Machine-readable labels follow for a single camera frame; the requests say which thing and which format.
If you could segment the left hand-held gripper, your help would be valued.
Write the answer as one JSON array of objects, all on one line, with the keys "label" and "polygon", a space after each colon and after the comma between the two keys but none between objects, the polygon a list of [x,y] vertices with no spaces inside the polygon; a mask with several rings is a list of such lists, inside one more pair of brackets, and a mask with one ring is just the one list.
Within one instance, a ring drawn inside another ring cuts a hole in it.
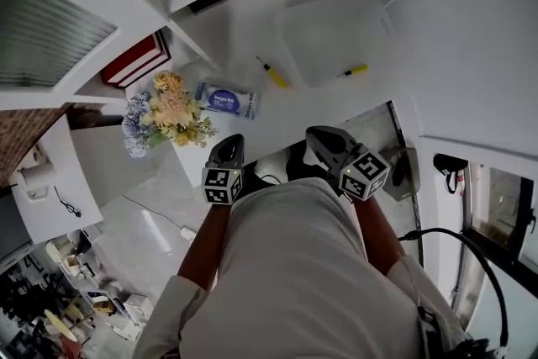
[{"label": "left hand-held gripper", "polygon": [[[202,188],[207,203],[232,205],[244,185],[243,154],[245,139],[242,134],[221,140],[210,152],[210,159],[202,171]],[[239,159],[217,161],[216,159]]]}]

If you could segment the blue wet wipes packet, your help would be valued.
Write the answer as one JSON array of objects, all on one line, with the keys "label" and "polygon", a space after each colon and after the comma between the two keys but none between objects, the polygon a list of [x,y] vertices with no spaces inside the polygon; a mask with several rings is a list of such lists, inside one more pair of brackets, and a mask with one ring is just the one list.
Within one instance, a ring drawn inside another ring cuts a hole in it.
[{"label": "blue wet wipes packet", "polygon": [[258,94],[254,92],[200,82],[195,99],[201,109],[211,112],[232,114],[248,120],[253,120],[256,116]]}]

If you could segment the yellow marker pen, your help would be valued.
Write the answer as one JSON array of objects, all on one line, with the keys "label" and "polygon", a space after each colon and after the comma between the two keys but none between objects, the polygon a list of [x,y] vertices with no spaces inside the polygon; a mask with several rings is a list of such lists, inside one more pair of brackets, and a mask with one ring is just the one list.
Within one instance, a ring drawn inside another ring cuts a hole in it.
[{"label": "yellow marker pen", "polygon": [[338,75],[338,77],[350,77],[350,76],[353,76],[353,75],[356,75],[356,74],[362,74],[364,72],[367,72],[368,69],[369,69],[368,65],[363,64],[363,65],[357,66],[355,68],[352,68],[352,69],[350,69],[348,71],[342,72],[341,74]]},{"label": "yellow marker pen", "polygon": [[286,88],[289,88],[286,80],[274,69],[272,68],[269,64],[267,64],[266,62],[264,62],[264,60],[262,60],[262,58],[260,58],[260,56],[256,56],[256,59],[261,63],[262,67],[264,68],[264,70],[266,71],[266,73],[268,74],[268,76],[272,79],[272,81],[280,88],[282,89],[286,89]]}]

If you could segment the translucent plastic storage bin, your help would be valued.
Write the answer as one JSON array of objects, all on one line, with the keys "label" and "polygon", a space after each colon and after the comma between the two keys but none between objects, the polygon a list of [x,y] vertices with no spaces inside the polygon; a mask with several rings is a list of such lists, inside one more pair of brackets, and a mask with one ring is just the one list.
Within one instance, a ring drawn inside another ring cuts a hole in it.
[{"label": "translucent plastic storage bin", "polygon": [[313,0],[275,17],[293,86],[328,85],[347,71],[375,71],[396,47],[396,34],[381,0]]}]

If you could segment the person's right forearm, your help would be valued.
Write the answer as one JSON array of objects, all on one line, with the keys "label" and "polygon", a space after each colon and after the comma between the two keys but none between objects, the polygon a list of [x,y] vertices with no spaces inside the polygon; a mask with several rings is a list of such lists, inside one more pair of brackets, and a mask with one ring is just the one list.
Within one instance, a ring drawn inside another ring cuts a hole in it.
[{"label": "person's right forearm", "polygon": [[375,198],[366,201],[358,198],[351,200],[361,228],[367,259],[381,274],[387,275],[405,255],[404,249]]}]

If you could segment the yellow and blue flower bouquet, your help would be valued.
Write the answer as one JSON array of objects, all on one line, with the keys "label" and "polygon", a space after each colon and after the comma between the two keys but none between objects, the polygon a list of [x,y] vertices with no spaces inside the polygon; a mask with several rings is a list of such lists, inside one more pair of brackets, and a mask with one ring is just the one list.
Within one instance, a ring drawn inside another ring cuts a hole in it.
[{"label": "yellow and blue flower bouquet", "polygon": [[193,144],[203,148],[217,134],[181,76],[170,71],[154,76],[152,91],[139,92],[127,101],[121,128],[124,147],[135,159],[147,156],[167,140],[180,147]]}]

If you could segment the grey waste bin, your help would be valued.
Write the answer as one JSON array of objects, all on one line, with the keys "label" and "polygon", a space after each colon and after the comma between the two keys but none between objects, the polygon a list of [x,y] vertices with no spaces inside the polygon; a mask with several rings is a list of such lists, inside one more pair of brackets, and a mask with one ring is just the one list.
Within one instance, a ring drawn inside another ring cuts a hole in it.
[{"label": "grey waste bin", "polygon": [[383,190],[396,202],[413,197],[420,189],[419,160],[416,149],[394,147],[382,150],[380,155],[390,167]]}]

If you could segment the red hardcover book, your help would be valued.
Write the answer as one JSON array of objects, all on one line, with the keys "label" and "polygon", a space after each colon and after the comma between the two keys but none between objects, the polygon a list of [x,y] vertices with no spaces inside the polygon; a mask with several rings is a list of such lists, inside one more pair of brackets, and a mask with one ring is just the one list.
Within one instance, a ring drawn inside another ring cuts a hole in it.
[{"label": "red hardcover book", "polygon": [[158,30],[155,33],[155,36],[157,37],[157,40],[159,42],[159,46],[161,48],[161,53],[157,55],[154,59],[146,62],[143,66],[141,66],[139,69],[135,70],[131,75],[126,77],[119,86],[122,88],[129,87],[134,82],[139,81],[142,77],[147,75],[149,72],[155,70],[158,66],[162,66],[164,63],[169,61],[171,59],[170,51],[168,49],[167,43],[164,38],[164,34],[161,30]]},{"label": "red hardcover book", "polygon": [[153,61],[160,53],[159,38],[156,33],[151,34],[106,65],[100,71],[101,78],[105,83],[120,83],[149,61]]}]

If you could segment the black bag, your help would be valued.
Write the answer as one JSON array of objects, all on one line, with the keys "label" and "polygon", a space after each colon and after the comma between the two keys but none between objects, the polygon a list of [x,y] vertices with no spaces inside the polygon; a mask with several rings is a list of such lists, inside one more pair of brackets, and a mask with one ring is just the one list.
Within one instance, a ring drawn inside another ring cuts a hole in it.
[{"label": "black bag", "polygon": [[468,167],[468,161],[437,153],[433,158],[433,164],[445,177],[449,194],[455,194],[465,188],[465,169]]}]

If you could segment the person's light shirt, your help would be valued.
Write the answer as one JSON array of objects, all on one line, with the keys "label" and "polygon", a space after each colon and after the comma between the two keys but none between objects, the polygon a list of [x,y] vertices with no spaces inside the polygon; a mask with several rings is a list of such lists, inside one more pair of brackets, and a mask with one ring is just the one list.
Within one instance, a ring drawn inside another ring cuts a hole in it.
[{"label": "person's light shirt", "polygon": [[353,203],[325,181],[230,207],[213,286],[171,277],[133,359],[438,359],[465,340],[412,256],[370,264]]}]

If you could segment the white side table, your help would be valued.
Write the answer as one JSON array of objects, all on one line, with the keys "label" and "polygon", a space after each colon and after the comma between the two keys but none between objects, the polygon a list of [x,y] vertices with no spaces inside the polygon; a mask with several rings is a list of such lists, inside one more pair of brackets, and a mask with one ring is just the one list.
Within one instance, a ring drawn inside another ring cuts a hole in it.
[{"label": "white side table", "polygon": [[[18,171],[50,161],[55,183],[45,200],[30,202],[18,185]],[[103,216],[84,177],[66,116],[42,135],[11,174],[8,185],[35,244],[96,224]]]}]

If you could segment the black-framed window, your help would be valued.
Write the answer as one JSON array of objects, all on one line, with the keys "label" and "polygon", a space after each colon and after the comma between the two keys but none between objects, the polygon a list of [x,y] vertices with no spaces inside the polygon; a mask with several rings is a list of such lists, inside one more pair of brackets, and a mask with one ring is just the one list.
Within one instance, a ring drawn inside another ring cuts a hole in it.
[{"label": "black-framed window", "polygon": [[534,227],[534,182],[495,167],[468,161],[462,233],[495,266],[519,284],[538,282],[520,261],[528,227]]}]

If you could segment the white paper roll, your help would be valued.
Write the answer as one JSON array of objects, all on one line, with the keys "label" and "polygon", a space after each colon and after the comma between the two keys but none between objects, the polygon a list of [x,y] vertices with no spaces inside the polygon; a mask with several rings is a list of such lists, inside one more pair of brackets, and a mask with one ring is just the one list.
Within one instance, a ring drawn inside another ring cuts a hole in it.
[{"label": "white paper roll", "polygon": [[45,200],[55,183],[56,170],[50,161],[21,168],[18,171],[18,185],[30,202]]}]

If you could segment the pile of assorted lab items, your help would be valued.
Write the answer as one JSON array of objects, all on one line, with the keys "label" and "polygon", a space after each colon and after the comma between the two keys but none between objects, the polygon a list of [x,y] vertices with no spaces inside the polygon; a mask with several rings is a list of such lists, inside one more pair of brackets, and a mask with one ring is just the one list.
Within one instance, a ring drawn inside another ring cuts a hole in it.
[{"label": "pile of assorted lab items", "polygon": [[137,342],[153,306],[112,277],[95,224],[7,252],[0,240],[0,359],[98,359]]}]

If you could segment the dark grey screen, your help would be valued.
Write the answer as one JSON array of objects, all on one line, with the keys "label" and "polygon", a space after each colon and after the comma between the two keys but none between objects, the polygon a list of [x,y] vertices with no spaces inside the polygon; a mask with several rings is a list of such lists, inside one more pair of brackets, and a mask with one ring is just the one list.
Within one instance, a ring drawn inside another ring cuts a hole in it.
[{"label": "dark grey screen", "polygon": [[13,194],[0,189],[0,264],[7,265],[31,245],[33,242]]}]

